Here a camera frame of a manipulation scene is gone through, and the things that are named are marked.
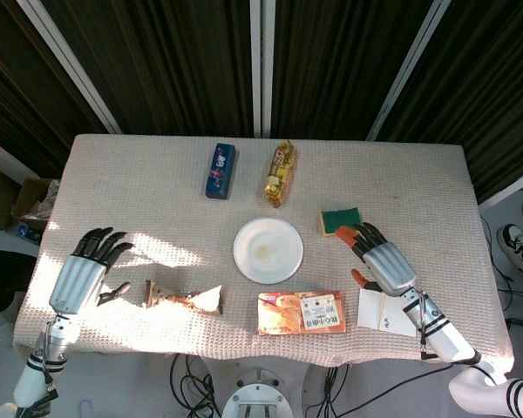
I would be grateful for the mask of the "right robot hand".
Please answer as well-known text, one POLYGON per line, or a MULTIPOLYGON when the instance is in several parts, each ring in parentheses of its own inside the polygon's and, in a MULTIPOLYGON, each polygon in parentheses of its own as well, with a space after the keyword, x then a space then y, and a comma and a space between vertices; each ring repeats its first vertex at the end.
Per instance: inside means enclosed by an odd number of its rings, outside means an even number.
POLYGON ((340 226, 335 235, 366 265, 374 278, 371 284, 360 272, 353 276, 362 288, 381 290, 398 297, 415 286, 416 273, 400 250, 371 223, 340 226))

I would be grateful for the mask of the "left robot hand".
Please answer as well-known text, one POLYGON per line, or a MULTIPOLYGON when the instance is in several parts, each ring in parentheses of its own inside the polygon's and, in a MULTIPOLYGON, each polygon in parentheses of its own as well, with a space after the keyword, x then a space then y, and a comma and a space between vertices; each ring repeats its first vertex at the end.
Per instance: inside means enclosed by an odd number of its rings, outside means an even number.
POLYGON ((104 292, 105 276, 122 253, 133 248, 122 239, 125 232, 114 232, 111 227, 95 228, 87 232, 64 262, 51 293, 49 305, 61 315, 80 314, 88 307, 98 307, 116 300, 126 293, 131 284, 104 292))

